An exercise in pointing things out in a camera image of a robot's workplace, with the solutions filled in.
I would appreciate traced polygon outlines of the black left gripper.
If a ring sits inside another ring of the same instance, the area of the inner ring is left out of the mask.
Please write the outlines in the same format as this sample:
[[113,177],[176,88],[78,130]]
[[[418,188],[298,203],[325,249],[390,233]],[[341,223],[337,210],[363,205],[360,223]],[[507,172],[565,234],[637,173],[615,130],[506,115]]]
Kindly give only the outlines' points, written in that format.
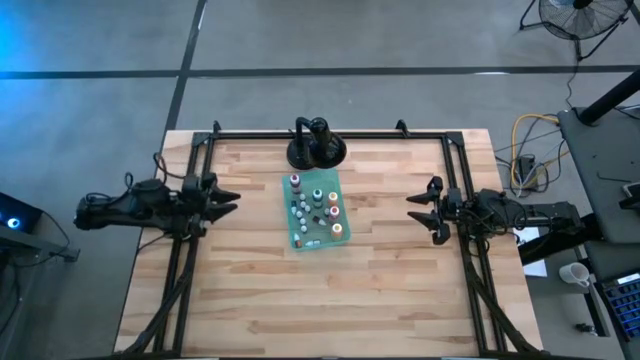
[[215,184],[214,174],[187,175],[182,184],[181,195],[187,213],[188,231],[193,237],[203,237],[207,233],[207,223],[213,224],[217,220],[237,209],[236,204],[229,203],[241,198],[233,193],[212,186]]

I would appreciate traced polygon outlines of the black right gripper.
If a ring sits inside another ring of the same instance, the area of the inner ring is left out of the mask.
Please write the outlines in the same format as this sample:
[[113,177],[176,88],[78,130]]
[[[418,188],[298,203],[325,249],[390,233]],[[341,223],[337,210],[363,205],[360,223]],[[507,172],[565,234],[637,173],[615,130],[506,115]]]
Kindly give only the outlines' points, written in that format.
[[463,207],[461,190],[459,188],[450,188],[448,193],[441,197],[439,193],[426,192],[409,196],[406,200],[417,204],[435,202],[436,212],[408,212],[407,215],[427,229],[435,230],[435,233],[432,235],[435,245],[443,245],[446,243],[451,237],[448,222],[456,222],[459,218],[459,212]]

